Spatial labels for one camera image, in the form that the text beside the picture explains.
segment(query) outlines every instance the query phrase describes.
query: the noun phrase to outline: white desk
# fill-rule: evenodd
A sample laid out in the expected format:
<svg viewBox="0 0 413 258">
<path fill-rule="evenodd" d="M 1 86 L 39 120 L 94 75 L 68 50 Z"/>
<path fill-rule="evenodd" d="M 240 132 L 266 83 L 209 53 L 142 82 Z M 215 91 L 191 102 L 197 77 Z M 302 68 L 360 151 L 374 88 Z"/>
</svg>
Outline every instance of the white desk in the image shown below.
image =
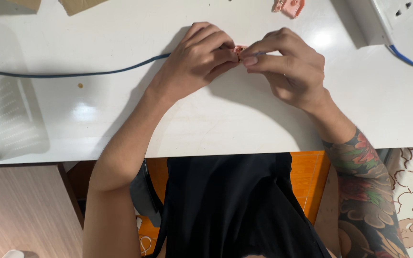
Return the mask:
<svg viewBox="0 0 413 258">
<path fill-rule="evenodd" d="M 295 20 L 272 13 L 272 0 L 109 0 L 72 17 L 58 0 L 43 0 L 36 15 L 0 4 L 11 13 L 0 14 L 0 70 L 12 72 L 128 67 L 170 52 L 195 21 L 218 25 L 237 44 L 290 27 L 326 57 L 325 87 L 376 148 L 413 146 L 413 67 L 384 46 L 357 49 L 362 39 L 342 0 L 308 1 Z M 395 39 L 413 59 L 413 29 Z M 0 163 L 97 159 L 162 63 L 107 76 L 0 77 Z M 305 114 L 238 67 L 170 109 L 147 157 L 320 149 Z"/>
</svg>

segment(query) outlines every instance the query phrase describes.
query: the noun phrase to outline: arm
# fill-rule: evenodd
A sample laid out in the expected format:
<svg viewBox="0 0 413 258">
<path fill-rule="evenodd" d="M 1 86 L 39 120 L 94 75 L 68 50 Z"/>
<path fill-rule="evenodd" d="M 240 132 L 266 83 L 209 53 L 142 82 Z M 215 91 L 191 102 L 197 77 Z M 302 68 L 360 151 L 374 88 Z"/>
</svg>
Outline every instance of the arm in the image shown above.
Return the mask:
<svg viewBox="0 0 413 258">
<path fill-rule="evenodd" d="M 83 257 L 141 257 L 129 185 L 151 136 L 179 99 L 238 65 L 232 39 L 207 22 L 194 23 L 100 155 L 89 182 Z"/>
<path fill-rule="evenodd" d="M 278 50 L 283 56 L 254 56 Z M 324 57 L 287 28 L 270 32 L 241 54 L 249 73 L 262 73 L 274 95 L 315 124 L 339 178 L 339 240 L 343 257 L 404 258 L 390 179 L 366 137 L 323 87 Z"/>
</svg>

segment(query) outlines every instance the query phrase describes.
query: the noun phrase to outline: hand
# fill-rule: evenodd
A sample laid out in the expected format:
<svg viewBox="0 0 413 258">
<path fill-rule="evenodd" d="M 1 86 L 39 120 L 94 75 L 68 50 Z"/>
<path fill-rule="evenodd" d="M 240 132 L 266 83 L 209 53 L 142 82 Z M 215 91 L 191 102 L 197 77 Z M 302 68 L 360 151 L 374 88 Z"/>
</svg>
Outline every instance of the hand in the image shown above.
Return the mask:
<svg viewBox="0 0 413 258">
<path fill-rule="evenodd" d="M 192 24 L 180 44 L 155 75 L 148 90 L 174 104 L 236 67 L 233 40 L 208 22 Z"/>
<path fill-rule="evenodd" d="M 278 50 L 283 56 L 255 55 Z M 323 88 L 324 57 L 288 28 L 268 33 L 240 57 L 248 73 L 262 73 L 273 94 L 305 111 L 317 108 L 328 91 Z"/>
</svg>

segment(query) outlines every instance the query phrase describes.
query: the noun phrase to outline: fingernail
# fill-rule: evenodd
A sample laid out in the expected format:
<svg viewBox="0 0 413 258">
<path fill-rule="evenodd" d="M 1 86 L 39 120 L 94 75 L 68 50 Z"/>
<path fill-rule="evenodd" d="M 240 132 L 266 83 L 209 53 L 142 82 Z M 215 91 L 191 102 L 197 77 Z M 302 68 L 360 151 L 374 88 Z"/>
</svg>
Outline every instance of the fingernail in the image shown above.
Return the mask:
<svg viewBox="0 0 413 258">
<path fill-rule="evenodd" d="M 243 65 L 246 67 L 253 66 L 255 64 L 257 64 L 257 57 L 255 56 L 247 57 L 243 60 Z"/>
</svg>

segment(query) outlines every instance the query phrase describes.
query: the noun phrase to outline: tattoo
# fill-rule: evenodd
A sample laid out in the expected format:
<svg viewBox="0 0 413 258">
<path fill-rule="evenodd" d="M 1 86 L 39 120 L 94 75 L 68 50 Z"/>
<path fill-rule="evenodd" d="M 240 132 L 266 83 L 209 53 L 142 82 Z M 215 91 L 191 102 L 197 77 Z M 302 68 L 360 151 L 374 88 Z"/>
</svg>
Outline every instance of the tattoo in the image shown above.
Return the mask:
<svg viewBox="0 0 413 258">
<path fill-rule="evenodd" d="M 339 238 L 348 258 L 408 258 L 386 167 L 357 129 L 343 144 L 323 142 L 339 179 Z"/>
</svg>

